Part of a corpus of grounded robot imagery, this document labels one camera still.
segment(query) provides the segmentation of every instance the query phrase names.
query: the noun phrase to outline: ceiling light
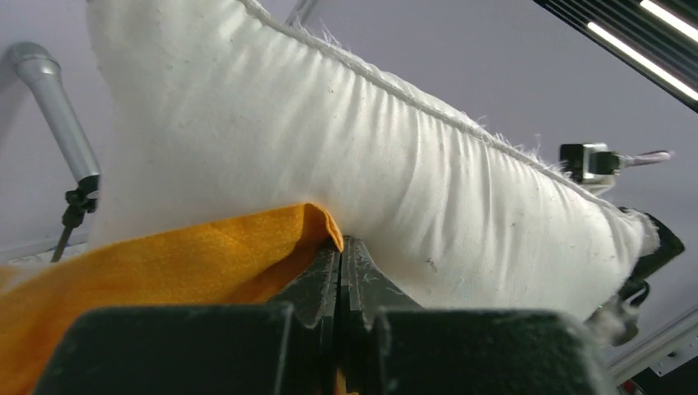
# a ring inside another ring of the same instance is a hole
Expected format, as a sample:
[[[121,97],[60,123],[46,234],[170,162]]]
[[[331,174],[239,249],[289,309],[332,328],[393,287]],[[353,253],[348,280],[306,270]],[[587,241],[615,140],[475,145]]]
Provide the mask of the ceiling light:
[[[667,22],[674,29],[682,32],[684,35],[688,36],[691,40],[698,43],[698,30],[682,21],[681,19],[674,16],[671,12],[661,8],[657,3],[651,2],[650,0],[643,0],[640,2],[640,7],[651,12],[654,16]]]
[[[671,84],[673,87],[681,91],[683,94],[687,95],[693,100],[698,100],[698,92],[692,90],[688,85],[684,84],[683,82],[679,81],[675,76],[671,75],[669,72],[658,66],[656,63],[652,62],[651,60],[647,59],[645,56],[641,55],[639,52],[635,51],[633,48],[631,48],[628,44],[620,41],[616,36],[612,35],[605,29],[603,29],[601,26],[597,25],[594,22],[589,22],[587,24],[587,27],[597,36],[605,40],[607,43],[610,45],[616,47],[617,49],[621,50],[624,54],[628,55],[631,57],[633,60],[635,60],[637,63],[642,65],[642,67],[646,68],[653,74],[655,74],[657,77],[665,80],[669,84]]]

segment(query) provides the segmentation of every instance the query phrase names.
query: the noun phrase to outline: linear led light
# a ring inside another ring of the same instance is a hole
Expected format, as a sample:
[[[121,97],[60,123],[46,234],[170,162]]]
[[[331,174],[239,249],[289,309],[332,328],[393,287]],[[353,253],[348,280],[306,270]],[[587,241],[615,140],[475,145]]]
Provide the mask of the linear led light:
[[[690,97],[691,99],[698,100],[698,92],[692,90],[688,85],[679,81],[675,76],[671,75],[669,72],[658,66],[656,63],[652,62],[651,60],[641,55],[639,52],[635,51],[628,44],[620,41],[616,36],[612,35],[608,31],[603,29],[601,26],[597,25],[594,22],[589,22],[587,24],[587,27],[598,37],[605,40],[617,49],[621,50],[624,54],[633,58],[633,60],[642,65],[642,67],[652,72],[657,77],[665,80],[673,87],[678,89],[680,92]]]
[[[671,27],[682,32],[688,38],[698,43],[698,30],[695,27],[677,18],[671,12],[660,7],[656,2],[651,2],[650,0],[643,0],[642,2],[640,2],[640,7],[643,7],[645,10],[651,12],[657,18],[668,23],[669,25],[671,25]]]

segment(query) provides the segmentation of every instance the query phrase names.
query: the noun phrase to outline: black slatted ceiling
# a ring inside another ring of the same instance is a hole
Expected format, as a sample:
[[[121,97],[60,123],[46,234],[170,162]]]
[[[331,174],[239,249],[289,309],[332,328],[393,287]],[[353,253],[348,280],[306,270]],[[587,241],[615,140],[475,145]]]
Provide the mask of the black slatted ceiling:
[[[595,22],[679,81],[698,91],[698,43],[640,7],[640,0],[535,1],[698,112],[698,101],[648,72],[632,58],[598,38],[587,27],[589,22]],[[654,0],[654,3],[698,27],[698,0]]]

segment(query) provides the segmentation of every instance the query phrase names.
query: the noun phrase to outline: white fabric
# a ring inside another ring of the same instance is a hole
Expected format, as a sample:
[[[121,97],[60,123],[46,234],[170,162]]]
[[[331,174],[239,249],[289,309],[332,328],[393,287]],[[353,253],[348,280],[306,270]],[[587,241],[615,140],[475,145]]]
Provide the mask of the white fabric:
[[[315,202],[425,306],[584,319],[656,246],[641,214],[252,0],[92,0],[88,21],[119,107],[92,248]]]

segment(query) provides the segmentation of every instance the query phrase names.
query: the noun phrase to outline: orange cloth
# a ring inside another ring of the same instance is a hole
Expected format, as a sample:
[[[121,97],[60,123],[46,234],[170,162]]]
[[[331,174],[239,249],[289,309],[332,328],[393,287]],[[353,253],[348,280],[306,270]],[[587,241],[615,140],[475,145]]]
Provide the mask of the orange cloth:
[[[83,254],[0,295],[0,393],[25,395],[78,315],[102,306],[264,302],[302,273],[332,217],[311,204],[172,230]],[[0,286],[11,271],[0,272]]]

